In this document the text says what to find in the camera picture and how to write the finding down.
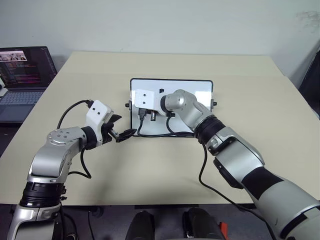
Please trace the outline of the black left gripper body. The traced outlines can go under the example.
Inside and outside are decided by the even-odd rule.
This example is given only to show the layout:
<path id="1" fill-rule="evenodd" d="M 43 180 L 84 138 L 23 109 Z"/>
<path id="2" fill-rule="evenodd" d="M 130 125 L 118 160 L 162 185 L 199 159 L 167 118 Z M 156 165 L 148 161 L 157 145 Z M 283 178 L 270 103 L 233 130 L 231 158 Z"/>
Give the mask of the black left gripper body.
<path id="1" fill-rule="evenodd" d="M 119 139 L 119 133 L 114 130 L 114 123 L 107 122 L 103 123 L 101 126 L 102 144 L 111 142 L 113 139 Z"/>

